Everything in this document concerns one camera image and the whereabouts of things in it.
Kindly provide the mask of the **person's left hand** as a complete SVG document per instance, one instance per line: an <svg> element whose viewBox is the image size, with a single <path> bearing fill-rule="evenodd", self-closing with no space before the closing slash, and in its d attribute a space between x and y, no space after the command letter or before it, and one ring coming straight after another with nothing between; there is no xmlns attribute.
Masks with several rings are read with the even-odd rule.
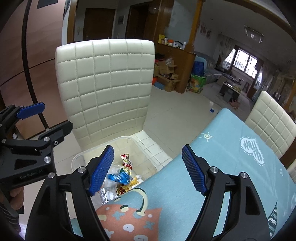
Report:
<svg viewBox="0 0 296 241"><path fill-rule="evenodd" d="M10 191L10 205L15 210L18 211L23 206L24 200L24 187L19 187Z"/></svg>

